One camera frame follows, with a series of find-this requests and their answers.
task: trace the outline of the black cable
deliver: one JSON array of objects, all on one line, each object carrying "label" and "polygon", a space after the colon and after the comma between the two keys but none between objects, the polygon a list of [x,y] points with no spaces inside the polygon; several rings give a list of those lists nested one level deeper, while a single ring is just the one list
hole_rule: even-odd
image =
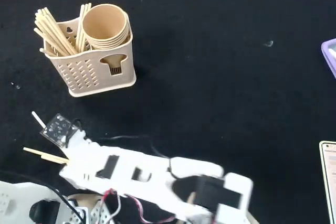
[{"label": "black cable", "polygon": [[6,170],[0,170],[0,173],[5,174],[5,175],[10,175],[10,176],[16,176],[16,177],[20,177],[20,178],[24,178],[27,179],[35,184],[39,184],[41,186],[45,186],[48,187],[50,190],[52,190],[70,209],[71,211],[73,211],[75,213],[75,215],[78,217],[78,219],[81,221],[81,224],[85,224],[84,219],[81,217],[81,215],[77,212],[77,210],[63,197],[63,195],[53,186],[42,182],[39,179],[27,176],[27,175],[23,175],[23,174],[19,174],[19,173],[13,173],[13,172],[8,172]]},{"label": "black cable", "polygon": [[159,152],[158,149],[156,149],[155,146],[153,145],[153,141],[150,138],[150,136],[148,136],[148,135],[134,135],[134,136],[120,135],[120,136],[113,136],[113,137],[101,137],[98,140],[119,140],[119,139],[123,139],[123,138],[128,138],[128,139],[145,138],[145,139],[148,139],[148,141],[150,143],[150,147],[151,147],[153,153],[155,153],[156,156],[163,157],[163,158],[168,158],[169,159],[169,167],[168,167],[167,171],[172,175],[173,178],[180,179],[179,177],[177,177],[173,173],[171,158],[169,158],[166,155],[163,155],[161,152]]}]

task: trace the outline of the red wire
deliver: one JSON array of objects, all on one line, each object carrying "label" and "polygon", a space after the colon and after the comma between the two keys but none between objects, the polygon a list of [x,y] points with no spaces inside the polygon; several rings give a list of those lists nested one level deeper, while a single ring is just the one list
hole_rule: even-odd
[{"label": "red wire", "polygon": [[127,195],[127,194],[125,194],[126,196],[128,196],[129,198],[131,198],[131,199],[133,199],[134,201],[135,201],[135,204],[137,205],[137,207],[138,207],[138,212],[139,212],[139,217],[140,217],[140,221],[142,222],[142,223],[144,223],[144,224],[163,224],[163,223],[167,223],[167,222],[171,222],[171,221],[173,221],[176,217],[175,216],[172,216],[172,217],[169,217],[169,218],[167,218],[167,219],[164,219],[164,220],[160,220],[160,221],[158,221],[158,222],[151,222],[151,221],[147,221],[144,217],[143,217],[143,207],[142,207],[142,204],[141,204],[141,202],[137,199],[137,198],[135,198],[135,197],[133,197],[133,196],[131,196],[131,195]]}]

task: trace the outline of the stacked paper cups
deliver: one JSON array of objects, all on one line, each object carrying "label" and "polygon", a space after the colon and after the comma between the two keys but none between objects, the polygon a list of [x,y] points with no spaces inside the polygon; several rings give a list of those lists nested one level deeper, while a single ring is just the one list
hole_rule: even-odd
[{"label": "stacked paper cups", "polygon": [[86,13],[82,28],[94,49],[113,49],[123,44],[129,34],[127,14],[118,6],[97,5]]}]

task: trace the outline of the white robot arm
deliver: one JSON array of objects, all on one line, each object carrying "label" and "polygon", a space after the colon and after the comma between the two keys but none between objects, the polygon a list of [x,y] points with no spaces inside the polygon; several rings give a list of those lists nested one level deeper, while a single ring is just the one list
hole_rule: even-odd
[{"label": "white robot arm", "polygon": [[[100,146],[60,114],[41,133],[69,158],[59,175],[75,188],[99,194],[112,188],[122,197],[155,203],[192,224],[257,223],[247,211],[253,182],[234,173],[223,177],[219,165]],[[196,182],[193,204],[183,201],[173,190],[177,180],[191,177]]]}]

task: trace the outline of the purple object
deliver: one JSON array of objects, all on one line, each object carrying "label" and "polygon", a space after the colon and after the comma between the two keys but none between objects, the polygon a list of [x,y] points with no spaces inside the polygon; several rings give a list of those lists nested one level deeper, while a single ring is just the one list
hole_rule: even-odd
[{"label": "purple object", "polygon": [[330,70],[332,71],[334,77],[336,78],[336,59],[334,55],[332,55],[329,51],[329,49],[332,49],[335,51],[336,49],[336,39],[328,40],[324,43],[322,43],[321,46],[322,53],[324,55],[324,58],[326,62],[329,65]]}]

